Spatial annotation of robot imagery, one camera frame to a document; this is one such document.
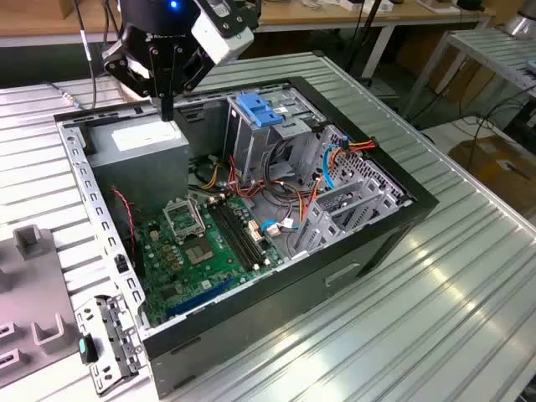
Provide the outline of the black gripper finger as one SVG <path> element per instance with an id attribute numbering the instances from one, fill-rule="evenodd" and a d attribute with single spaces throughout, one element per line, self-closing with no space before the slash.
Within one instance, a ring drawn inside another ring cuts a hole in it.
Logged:
<path id="1" fill-rule="evenodd" d="M 174 100 L 191 92 L 210 71 L 210 56 L 198 46 L 191 54 L 177 45 L 173 48 L 167 93 L 163 97 L 163 120 L 173 119 Z"/>
<path id="2" fill-rule="evenodd" d="M 147 69 L 140 62 L 134 60 L 126 52 L 124 44 L 118 40 L 101 56 L 105 71 L 123 84 L 131 93 L 140 97 L 149 98 L 163 120 L 163 97 L 167 93 L 164 75 L 155 68 L 152 56 L 155 48 L 149 51 L 150 67 Z"/>

